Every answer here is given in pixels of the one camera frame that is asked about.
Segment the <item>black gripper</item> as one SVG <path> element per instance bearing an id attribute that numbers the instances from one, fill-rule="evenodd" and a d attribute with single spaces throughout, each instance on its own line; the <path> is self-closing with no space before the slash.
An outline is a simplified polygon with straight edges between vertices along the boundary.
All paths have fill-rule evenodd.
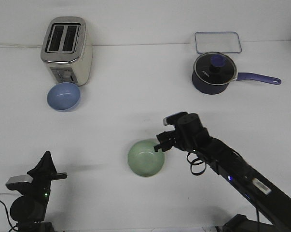
<path id="1" fill-rule="evenodd" d="M 159 150 L 166 152 L 173 147 L 179 150 L 186 150 L 183 136 L 178 129 L 164 131 L 158 134 L 156 138 L 160 144 L 154 146 L 155 152 L 158 152 Z"/>
<path id="2" fill-rule="evenodd" d="M 27 174 L 36 176 L 32 182 L 33 196 L 35 198 L 49 198 L 51 182 L 67 178 L 67 173 L 57 173 L 50 151 L 46 151 L 38 164 Z"/>

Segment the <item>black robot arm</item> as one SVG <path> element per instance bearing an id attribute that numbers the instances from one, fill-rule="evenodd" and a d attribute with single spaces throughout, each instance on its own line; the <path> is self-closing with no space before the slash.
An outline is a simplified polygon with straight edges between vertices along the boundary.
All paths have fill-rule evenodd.
<path id="1" fill-rule="evenodd" d="M 190 168 L 204 164 L 221 175 L 271 224 L 237 214 L 222 227 L 224 232 L 291 232 L 291 198 L 251 167 L 235 150 L 209 135 L 198 114 L 179 112 L 164 118 L 174 130 L 157 135 L 155 151 L 175 147 L 196 158 L 187 160 Z"/>
<path id="2" fill-rule="evenodd" d="M 51 152 L 46 151 L 38 164 L 25 175 L 13 176 L 6 187 L 18 191 L 18 197 L 10 207 L 10 216 L 16 221 L 19 232 L 53 232 L 51 222 L 45 222 L 45 214 L 51 193 L 51 182 L 67 178 L 58 173 Z"/>

